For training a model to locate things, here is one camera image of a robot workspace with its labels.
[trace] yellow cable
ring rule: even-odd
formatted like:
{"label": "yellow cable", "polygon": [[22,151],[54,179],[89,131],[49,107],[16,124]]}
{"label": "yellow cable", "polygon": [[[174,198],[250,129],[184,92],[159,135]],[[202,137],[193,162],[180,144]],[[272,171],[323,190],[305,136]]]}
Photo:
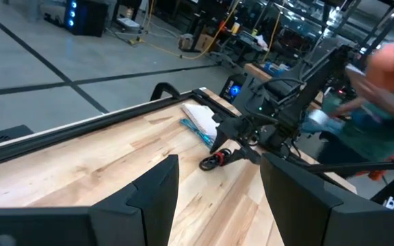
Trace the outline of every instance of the yellow cable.
{"label": "yellow cable", "polygon": [[[231,10],[231,13],[227,16],[226,20],[224,21],[224,24],[227,23],[227,21],[231,18],[231,16],[233,15],[235,9],[236,9],[237,6],[238,6],[238,3],[239,3],[239,0],[236,0],[235,5],[233,6],[233,8],[232,8],[232,10]],[[148,17],[148,22],[150,22],[150,18],[151,18],[151,12],[150,12],[150,16]],[[218,29],[218,31],[215,33],[215,35],[214,35],[214,37],[213,37],[213,39],[212,39],[212,42],[208,45],[208,47],[206,47],[206,49],[205,49],[203,52],[201,52],[199,55],[197,55],[197,56],[195,56],[195,57],[187,57],[187,56],[184,56],[184,55],[181,55],[181,54],[178,54],[178,53],[174,53],[174,52],[169,51],[169,50],[167,50],[167,49],[163,49],[163,48],[158,47],[158,46],[156,46],[156,45],[154,45],[154,44],[150,44],[150,43],[147,43],[147,42],[146,42],[146,43],[147,43],[148,45],[150,45],[151,47],[155,48],[155,49],[158,49],[158,50],[160,50],[160,51],[169,53],[169,54],[171,54],[171,55],[175,55],[175,56],[177,56],[177,57],[179,57],[179,58],[183,58],[183,59],[198,59],[198,58],[202,57],[204,54],[206,54],[206,53],[208,52],[208,50],[211,48],[212,44],[213,44],[213,43],[215,42],[215,40],[217,39],[218,34],[221,32],[221,30],[223,30],[224,24],[221,25],[220,28]]]}
{"label": "yellow cable", "polygon": [[150,10],[148,13],[148,22],[147,25],[145,26],[145,29],[148,31],[148,28],[150,27],[150,22],[151,22],[151,15],[153,14],[153,8],[155,7],[155,0],[151,0],[150,4]]}
{"label": "yellow cable", "polygon": [[280,13],[282,12],[282,8],[279,11],[278,14],[278,18],[276,18],[276,23],[274,24],[273,27],[273,33],[272,36],[270,37],[270,43],[268,44],[268,51],[267,53],[264,55],[264,58],[261,62],[265,62],[265,60],[267,59],[268,54],[270,54],[270,49],[272,49],[272,44],[273,44],[273,38],[274,38],[274,34],[276,33],[276,30],[278,29],[278,24],[279,24],[279,18],[280,18]]}

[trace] black bracket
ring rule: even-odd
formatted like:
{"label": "black bracket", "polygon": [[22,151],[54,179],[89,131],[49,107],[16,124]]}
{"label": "black bracket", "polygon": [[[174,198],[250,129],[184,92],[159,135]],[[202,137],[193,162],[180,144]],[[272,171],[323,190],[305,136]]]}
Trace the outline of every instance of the black bracket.
{"label": "black bracket", "polygon": [[161,82],[158,83],[153,90],[150,101],[161,99],[162,93],[164,92],[171,95],[174,99],[179,99],[181,97],[180,92],[174,86],[167,82]]}

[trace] black metal frame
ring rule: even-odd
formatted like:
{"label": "black metal frame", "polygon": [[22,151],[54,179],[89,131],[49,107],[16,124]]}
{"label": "black metal frame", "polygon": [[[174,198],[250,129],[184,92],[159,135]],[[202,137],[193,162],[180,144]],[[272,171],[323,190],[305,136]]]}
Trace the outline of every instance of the black metal frame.
{"label": "black metal frame", "polygon": [[[375,170],[394,170],[394,162],[381,162],[381,163],[345,163],[340,165],[311,165],[305,166],[301,165],[306,171],[317,174],[318,176],[322,177],[328,182],[331,182],[339,187],[342,187],[333,180],[326,178],[324,173],[326,172],[338,172],[338,171],[345,171],[345,172],[361,172],[361,171],[375,171]],[[385,200],[389,197],[394,198],[394,180],[390,182],[387,186],[377,192],[370,200],[372,202],[376,202],[378,204],[383,204]]]}
{"label": "black metal frame", "polygon": [[363,67],[363,64],[366,62],[367,57],[374,51],[379,45],[383,39],[389,34],[389,32],[394,28],[394,17],[390,20],[390,22],[384,27],[384,29],[381,31],[380,34],[376,37],[376,39],[372,42],[372,44],[367,48],[367,50],[364,52],[364,54],[360,57],[360,59],[357,61],[357,66],[358,67]]}
{"label": "black metal frame", "polygon": [[[171,94],[172,97],[160,99],[163,92]],[[175,105],[185,100],[195,100],[197,103],[208,106],[212,111],[219,115],[223,115],[224,117],[236,117],[233,112],[223,107],[220,103],[216,102],[200,89],[179,94],[170,84],[160,83],[153,91],[153,95],[150,100],[152,102],[124,111],[111,112],[103,117],[94,118],[56,131],[43,134],[39,133],[33,137],[3,144],[0,146],[0,163],[53,146],[63,141],[68,141],[69,139],[86,133],[91,133],[92,131],[97,131],[119,122],[130,120],[131,118],[139,115],[144,115],[146,113]]]}

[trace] cardboard box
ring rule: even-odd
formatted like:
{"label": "cardboard box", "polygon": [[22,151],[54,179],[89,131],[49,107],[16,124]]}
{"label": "cardboard box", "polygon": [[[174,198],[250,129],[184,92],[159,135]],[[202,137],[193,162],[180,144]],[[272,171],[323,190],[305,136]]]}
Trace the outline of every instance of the cardboard box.
{"label": "cardboard box", "polygon": [[211,52],[215,47],[215,42],[212,42],[212,40],[213,40],[212,36],[209,36],[207,34],[201,34],[197,41],[196,50],[203,52],[212,43],[211,47],[207,51],[207,52]]}

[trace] white cable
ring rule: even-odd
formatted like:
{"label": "white cable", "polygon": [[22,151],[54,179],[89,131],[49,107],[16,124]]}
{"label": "white cable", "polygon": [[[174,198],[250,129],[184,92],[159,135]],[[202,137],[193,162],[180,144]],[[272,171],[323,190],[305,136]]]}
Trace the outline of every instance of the white cable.
{"label": "white cable", "polygon": [[179,37],[172,37],[172,36],[164,36],[164,35],[161,35],[161,34],[153,33],[151,31],[148,32],[148,35],[153,35],[153,36],[156,36],[156,37],[159,37],[159,38],[174,38],[174,39],[179,38]]}
{"label": "white cable", "polygon": [[144,27],[144,28],[145,28],[145,22],[146,22],[146,20],[147,20],[147,14],[148,14],[148,12],[150,11],[150,10],[148,9],[149,6],[150,6],[150,0],[147,0],[147,4],[145,5],[144,21],[142,22],[142,27]]}
{"label": "white cable", "polygon": [[163,30],[163,31],[168,32],[169,34],[171,34],[171,35],[174,36],[175,38],[178,38],[178,37],[179,37],[179,35],[178,35],[177,33],[174,33],[173,31],[170,31],[170,30],[168,30],[168,29],[166,29],[166,28],[160,27],[160,26],[154,24],[154,22],[152,22],[151,24],[154,25],[155,27],[159,28],[160,30]]}

